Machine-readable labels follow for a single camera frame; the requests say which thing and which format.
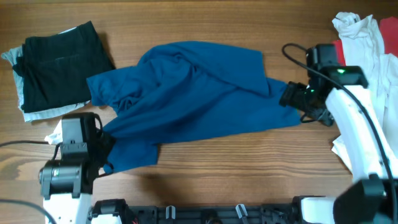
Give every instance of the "blue towel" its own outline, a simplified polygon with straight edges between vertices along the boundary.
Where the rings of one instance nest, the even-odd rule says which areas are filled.
[[[266,78],[262,63],[255,50],[177,42],[154,47],[137,66],[87,78],[93,105],[117,114],[104,126],[117,139],[114,171],[156,164],[161,143],[300,124],[295,109],[279,106],[286,84]]]

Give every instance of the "wooden table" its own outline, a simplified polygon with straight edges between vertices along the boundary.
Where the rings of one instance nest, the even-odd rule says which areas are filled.
[[[288,42],[311,47],[337,39],[337,12],[376,19],[397,16],[397,1],[150,1],[68,3],[0,1],[0,52],[26,37],[46,36],[91,20],[117,68],[135,65],[151,47],[203,40],[260,50],[269,77],[306,82],[306,71],[281,54]],[[303,53],[291,51],[303,59]],[[115,113],[91,105],[104,123]],[[60,118],[24,123],[17,108],[11,66],[0,61],[0,142],[42,140]],[[289,202],[295,195],[337,196],[351,175],[331,149],[336,126],[318,123],[261,133],[162,146],[159,164],[95,181],[93,200],[125,198],[130,205],[236,205]],[[14,145],[0,149],[0,198],[42,203],[39,169],[53,147]],[[0,205],[0,223],[43,223],[29,208]]]

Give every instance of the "folded black cloth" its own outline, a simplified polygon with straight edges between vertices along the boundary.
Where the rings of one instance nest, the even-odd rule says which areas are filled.
[[[29,37],[14,71],[24,78],[25,113],[91,99],[86,78],[114,69],[91,21],[50,37]]]

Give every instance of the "red fabric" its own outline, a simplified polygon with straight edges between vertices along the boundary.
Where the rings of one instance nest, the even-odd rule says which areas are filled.
[[[384,41],[385,54],[398,57],[398,19],[390,17],[380,21],[380,32]]]
[[[343,43],[341,40],[335,40],[332,44],[334,44],[336,48],[337,62],[342,66],[346,66],[346,60],[344,59],[343,53]]]

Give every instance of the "white plastic part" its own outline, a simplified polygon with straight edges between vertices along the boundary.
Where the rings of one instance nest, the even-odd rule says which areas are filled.
[[[120,216],[114,217],[112,214],[98,215],[92,219],[91,224],[122,224],[122,220]]]
[[[57,224],[86,223],[91,207],[91,195],[80,194],[79,198],[72,198],[72,194],[54,194],[50,200],[43,201],[43,207]]]
[[[308,197],[301,200],[302,217],[309,223],[334,224],[333,204],[336,198]]]
[[[370,91],[360,85],[345,86],[368,111],[381,138],[384,151],[389,159],[392,175],[398,177],[398,160],[386,141],[379,121],[373,110]],[[343,91],[332,89],[326,99],[326,107],[333,115],[347,148],[352,165],[353,182],[368,179],[377,174],[381,179],[387,173],[380,156],[379,147],[368,121],[357,104]]]

